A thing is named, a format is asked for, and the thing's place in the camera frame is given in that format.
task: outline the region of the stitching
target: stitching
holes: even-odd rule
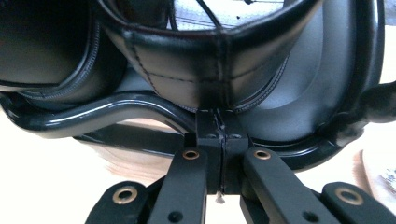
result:
[[[243,106],[239,109],[235,109],[235,113],[241,113],[244,111],[249,110],[251,107],[258,105],[259,103],[261,103],[263,100],[265,100],[265,98],[268,97],[268,95],[274,90],[274,88],[277,86],[277,83],[279,82],[279,80],[282,78],[283,73],[285,72],[286,69],[286,65],[288,64],[288,60],[289,60],[289,56],[285,59],[285,61],[282,63],[280,69],[278,70],[278,72],[275,75],[275,79],[274,82],[271,84],[271,86],[263,93],[262,96],[260,96],[257,100],[255,100],[254,102],[252,102],[249,105]]]
[[[177,81],[190,82],[190,83],[216,83],[216,82],[218,82],[218,83],[230,83],[231,81],[233,81],[233,80],[235,80],[237,78],[247,76],[248,74],[257,71],[257,70],[261,69],[264,66],[265,66],[265,64],[260,64],[259,66],[254,67],[254,68],[252,68],[250,70],[247,70],[246,72],[241,73],[240,75],[237,75],[237,76],[234,76],[234,77],[230,77],[226,81],[223,81],[223,80],[198,80],[198,81],[193,81],[193,80],[187,80],[187,79],[183,79],[183,78],[179,78],[179,77],[166,77],[164,75],[155,74],[155,73],[149,73],[149,74],[151,76],[155,76],[155,77],[163,77],[163,78],[167,78],[167,79],[173,79],[173,80],[177,80]],[[216,65],[215,69],[216,69],[216,76],[218,77],[219,76],[219,69],[218,69],[217,65]]]
[[[133,41],[130,41],[130,43],[131,43],[131,50],[132,50],[132,52],[134,53],[134,58],[136,59],[137,63],[139,64],[139,66],[140,66],[140,68],[143,70],[143,72],[147,75],[147,77],[148,77],[148,82],[149,82],[149,84],[151,85],[152,89],[155,91],[155,93],[157,93],[158,95],[160,95],[160,94],[158,93],[157,89],[155,88],[154,83],[153,83],[152,80],[151,80],[149,71],[146,70],[146,68],[145,68],[145,67],[143,66],[143,64],[142,64],[142,61],[140,60],[140,57],[137,55],[137,50],[136,50],[136,47],[134,46],[134,42],[136,41],[134,32],[132,32],[132,40],[133,40]]]

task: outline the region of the leather upholstery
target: leather upholstery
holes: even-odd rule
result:
[[[0,91],[79,104],[113,91],[126,61],[87,1],[8,1],[0,8]]]
[[[276,74],[320,3],[295,1],[233,29],[183,32],[163,29],[163,18],[141,24],[122,16],[111,0],[93,1],[92,8],[161,97],[193,108],[243,109],[274,88]]]

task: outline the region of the bolt hole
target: bolt hole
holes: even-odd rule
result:
[[[319,217],[312,212],[303,212],[303,218],[308,222],[317,223],[319,222]]]
[[[121,192],[119,194],[119,198],[121,198],[123,200],[125,200],[125,199],[127,199],[127,198],[129,198],[131,196],[132,196],[132,192],[131,191],[123,191],[123,192]]]
[[[271,158],[271,154],[268,153],[268,152],[266,152],[266,151],[264,151],[264,150],[257,150],[257,151],[254,153],[254,156],[255,156],[256,158],[260,159],[260,160],[268,160],[268,159]]]
[[[181,219],[183,219],[183,214],[181,214],[180,212],[171,212],[169,213],[168,216],[168,220],[172,223],[178,223],[179,221],[181,221]]]
[[[117,204],[127,204],[137,197],[137,190],[132,186],[119,188],[113,194],[113,202]]]
[[[352,189],[338,188],[335,190],[335,195],[337,195],[337,197],[345,203],[349,203],[352,205],[363,204],[363,198],[361,197],[361,195],[359,195],[359,193]]]
[[[188,150],[183,152],[183,157],[186,160],[195,160],[199,157],[199,153],[197,151],[194,150]]]

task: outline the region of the seam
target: seam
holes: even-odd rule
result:
[[[163,78],[167,78],[167,79],[173,79],[173,80],[177,80],[177,81],[190,82],[190,83],[215,83],[215,82],[218,82],[218,83],[230,83],[231,81],[233,81],[233,80],[235,80],[237,78],[247,76],[247,75],[249,75],[252,72],[256,72],[257,70],[263,68],[264,66],[265,66],[265,64],[260,64],[259,66],[254,67],[254,68],[252,68],[250,70],[247,70],[246,72],[241,73],[240,75],[237,75],[237,76],[234,76],[234,77],[230,77],[230,78],[228,78],[228,80],[225,80],[225,81],[224,80],[198,80],[198,81],[193,81],[193,80],[188,80],[188,79],[179,78],[179,77],[167,77],[167,76],[160,75],[160,74],[155,74],[155,73],[149,73],[149,74],[151,76],[155,76],[155,77],[163,77]],[[216,69],[216,71],[215,71],[216,76],[219,77],[218,67],[216,66],[215,69]]]
[[[130,47],[131,47],[132,52],[134,53],[134,58],[136,59],[136,61],[137,61],[138,65],[140,66],[140,68],[143,70],[143,72],[148,77],[148,82],[151,85],[152,89],[155,91],[155,93],[160,95],[158,93],[157,89],[155,88],[154,83],[151,80],[150,72],[143,66],[142,61],[140,60],[140,57],[137,55],[137,50],[136,50],[136,47],[134,46],[134,42],[136,41],[136,37],[135,37],[135,33],[134,32],[132,32],[132,40],[133,41],[130,41],[130,43],[131,43]]]
[[[247,111],[250,108],[260,104],[263,100],[265,100],[265,98],[267,98],[268,95],[274,90],[274,88],[277,86],[277,83],[282,78],[282,75],[283,75],[283,73],[285,72],[285,69],[286,69],[286,65],[288,64],[288,60],[289,60],[289,56],[285,59],[285,61],[281,65],[280,69],[275,74],[274,81],[270,84],[269,87],[265,87],[267,90],[264,93],[262,93],[262,96],[260,96],[258,99],[256,99],[255,101],[253,101],[249,105],[246,105],[246,106],[243,106],[241,108],[235,109],[235,113],[241,113],[241,112]]]
[[[75,91],[81,83],[83,83],[91,74],[91,70],[96,62],[99,53],[99,45],[101,41],[100,25],[92,19],[90,13],[90,26],[87,34],[87,44],[84,49],[84,56],[81,65],[58,87],[43,91],[23,91],[21,95],[33,100],[53,100],[64,97],[72,91]]]

